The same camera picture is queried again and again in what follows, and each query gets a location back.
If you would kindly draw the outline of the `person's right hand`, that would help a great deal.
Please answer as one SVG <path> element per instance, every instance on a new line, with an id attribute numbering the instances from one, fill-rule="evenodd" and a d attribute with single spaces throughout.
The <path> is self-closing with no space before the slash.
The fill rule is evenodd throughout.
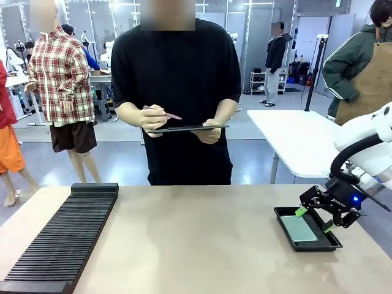
<path id="1" fill-rule="evenodd" d="M 163 133 L 151 133 L 151 131 L 164 126 L 169 120 L 169 117 L 166 116 L 166 112 L 162 107 L 158 105 L 146 107 L 140 110 L 140 116 L 141 128 L 147 135 L 151 138 L 157 138 L 163 135 Z"/>

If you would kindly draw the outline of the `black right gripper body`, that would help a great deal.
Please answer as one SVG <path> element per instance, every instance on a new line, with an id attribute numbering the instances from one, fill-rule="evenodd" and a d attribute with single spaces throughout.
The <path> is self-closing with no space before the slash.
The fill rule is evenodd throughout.
<path id="1" fill-rule="evenodd" d="M 361 210 L 364 201 L 364 190 L 356 184 L 332 178 L 326 183 L 327 190 L 323 194 L 323 209 L 331 214 L 348 213 Z"/>

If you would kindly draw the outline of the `person's left hand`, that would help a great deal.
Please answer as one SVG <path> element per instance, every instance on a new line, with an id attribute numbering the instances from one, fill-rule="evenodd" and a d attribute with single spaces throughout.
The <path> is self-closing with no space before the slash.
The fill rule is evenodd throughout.
<path id="1" fill-rule="evenodd" d="M 220 124 L 221 122 L 216 119 L 208 119 L 203 123 L 203 126 L 216 126 Z M 195 130 L 192 133 L 195 134 L 202 143 L 213 145 L 220 139 L 221 131 L 222 129 L 218 128 L 208 130 Z"/>

